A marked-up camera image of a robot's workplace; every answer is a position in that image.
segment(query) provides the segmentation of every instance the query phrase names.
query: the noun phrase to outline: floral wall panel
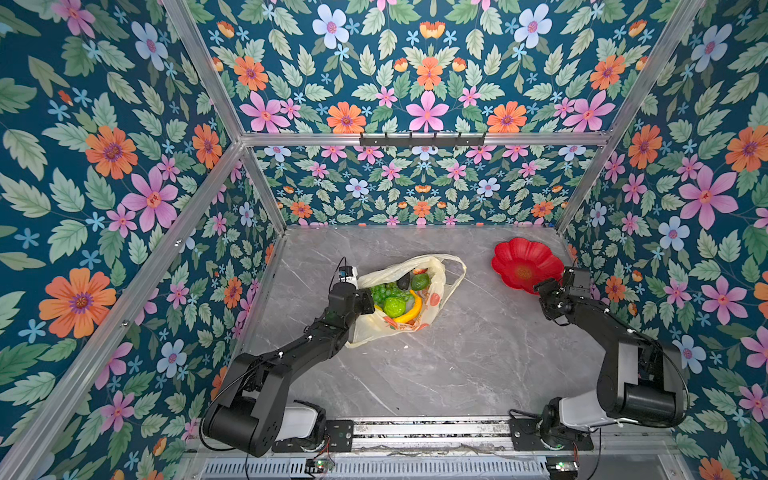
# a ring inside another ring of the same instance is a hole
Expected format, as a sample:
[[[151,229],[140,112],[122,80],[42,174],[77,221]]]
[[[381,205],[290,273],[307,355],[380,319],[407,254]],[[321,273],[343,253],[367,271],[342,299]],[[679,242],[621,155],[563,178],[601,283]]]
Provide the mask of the floral wall panel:
[[[40,475],[174,477],[227,372],[273,241],[266,212],[238,165],[180,247]]]
[[[4,455],[227,139],[156,2],[4,2],[0,55]]]
[[[677,4],[634,3],[226,0],[192,12],[252,131],[554,132],[613,120]]]
[[[330,145],[256,153],[287,223],[552,226],[594,150]]]
[[[768,12],[715,5],[569,227],[594,298],[680,349],[693,406],[677,444],[707,480],[768,474]]]

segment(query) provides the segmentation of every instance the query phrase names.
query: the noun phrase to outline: lime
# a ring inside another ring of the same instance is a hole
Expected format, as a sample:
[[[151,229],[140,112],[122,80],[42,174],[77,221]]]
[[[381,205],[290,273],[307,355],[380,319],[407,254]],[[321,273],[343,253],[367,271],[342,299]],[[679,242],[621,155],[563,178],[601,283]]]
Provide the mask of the lime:
[[[384,300],[384,313],[389,318],[397,318],[406,312],[406,301],[397,296],[388,296]]]
[[[424,290],[429,286],[429,275],[426,273],[420,273],[419,275],[414,275],[411,279],[411,288],[415,291]]]

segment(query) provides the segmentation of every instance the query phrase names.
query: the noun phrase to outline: white plastic bag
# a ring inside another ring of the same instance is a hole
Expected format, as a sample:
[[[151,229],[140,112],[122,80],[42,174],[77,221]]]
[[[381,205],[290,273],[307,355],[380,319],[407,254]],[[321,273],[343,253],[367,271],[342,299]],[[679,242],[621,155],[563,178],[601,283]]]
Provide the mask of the white plastic bag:
[[[452,285],[445,282],[445,265],[442,263],[445,260],[455,261],[462,266],[462,274]],[[361,276],[357,282],[360,288],[396,282],[401,276],[417,268],[427,269],[430,279],[429,288],[425,292],[419,292],[419,296],[422,298],[422,309],[419,315],[409,323],[396,323],[379,309],[369,315],[361,315],[355,322],[352,337],[346,344],[349,348],[355,348],[385,336],[416,332],[431,325],[467,273],[467,266],[462,262],[462,259],[453,255],[434,253],[414,257],[384,270],[368,273]]]

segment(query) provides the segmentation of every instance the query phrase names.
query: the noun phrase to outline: marble surface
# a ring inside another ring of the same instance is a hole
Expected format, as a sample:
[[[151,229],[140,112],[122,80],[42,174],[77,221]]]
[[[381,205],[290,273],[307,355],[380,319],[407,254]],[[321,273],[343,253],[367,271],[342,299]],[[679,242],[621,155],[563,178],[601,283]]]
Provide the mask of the marble surface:
[[[263,317],[247,341],[253,354],[301,336],[327,305],[326,286],[342,256],[360,275],[426,253],[450,253],[468,267],[429,328],[343,349],[295,381],[291,398],[332,417],[505,415],[509,408],[540,412],[555,396],[595,386],[602,348],[575,326],[547,321],[537,297],[508,288],[491,268],[496,244],[514,237],[545,243],[567,263],[554,229],[350,227],[287,235]],[[446,268],[460,272],[457,263]]]

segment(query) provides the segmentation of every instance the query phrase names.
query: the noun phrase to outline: red flower-shaped plate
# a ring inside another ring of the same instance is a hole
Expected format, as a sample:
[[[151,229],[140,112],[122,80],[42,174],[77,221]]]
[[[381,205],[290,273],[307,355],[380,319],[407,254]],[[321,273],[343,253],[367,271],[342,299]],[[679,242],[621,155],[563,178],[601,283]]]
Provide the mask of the red flower-shaped plate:
[[[533,290],[535,284],[563,277],[563,262],[543,243],[513,238],[497,245],[495,253],[491,266],[510,288],[538,295]]]

